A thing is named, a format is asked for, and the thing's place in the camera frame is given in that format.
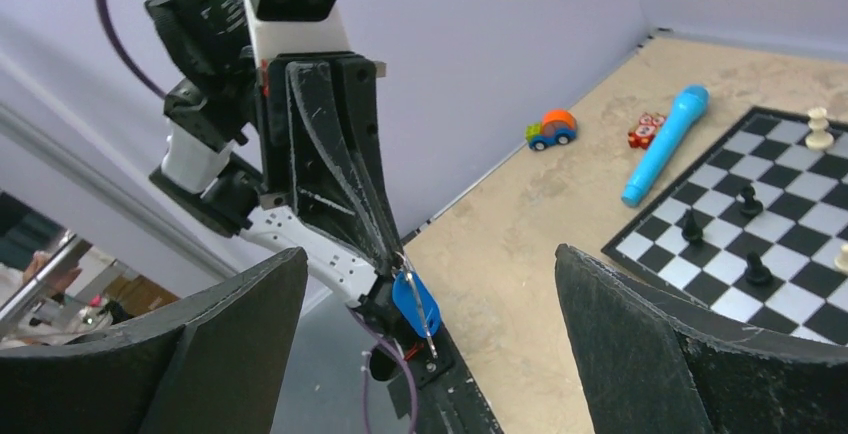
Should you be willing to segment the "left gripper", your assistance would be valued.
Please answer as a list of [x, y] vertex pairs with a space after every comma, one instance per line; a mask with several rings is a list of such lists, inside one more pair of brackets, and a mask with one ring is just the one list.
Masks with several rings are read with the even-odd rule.
[[393, 271], [402, 245], [385, 190], [376, 64], [352, 52], [280, 55], [259, 69], [254, 93], [261, 205], [296, 208], [310, 196], [352, 211], [358, 248]]

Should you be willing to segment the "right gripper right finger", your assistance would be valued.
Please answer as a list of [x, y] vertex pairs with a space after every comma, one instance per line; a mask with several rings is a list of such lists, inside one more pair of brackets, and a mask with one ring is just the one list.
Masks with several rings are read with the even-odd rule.
[[567, 244], [555, 283], [598, 433], [843, 433], [847, 351], [728, 319]]

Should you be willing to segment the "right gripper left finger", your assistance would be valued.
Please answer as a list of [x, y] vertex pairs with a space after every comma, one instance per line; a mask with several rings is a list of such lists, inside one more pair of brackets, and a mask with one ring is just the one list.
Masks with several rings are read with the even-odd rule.
[[267, 433], [307, 283], [284, 250], [59, 346], [1, 354], [5, 433]]

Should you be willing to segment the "blue key tag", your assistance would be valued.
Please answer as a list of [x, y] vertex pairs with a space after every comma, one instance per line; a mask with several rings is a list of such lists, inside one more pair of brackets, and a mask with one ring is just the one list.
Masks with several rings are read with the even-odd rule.
[[442, 321], [440, 308], [416, 272], [411, 273], [416, 289], [406, 272], [398, 273], [392, 285], [392, 300], [414, 332], [421, 338], [435, 335]]

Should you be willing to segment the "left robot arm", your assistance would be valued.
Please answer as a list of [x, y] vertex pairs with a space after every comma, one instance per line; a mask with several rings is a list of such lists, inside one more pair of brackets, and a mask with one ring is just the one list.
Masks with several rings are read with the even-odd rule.
[[301, 248], [310, 274], [397, 342], [416, 382], [450, 368], [439, 307], [385, 190], [376, 82], [337, 0], [147, 0], [182, 81], [151, 182], [224, 237]]

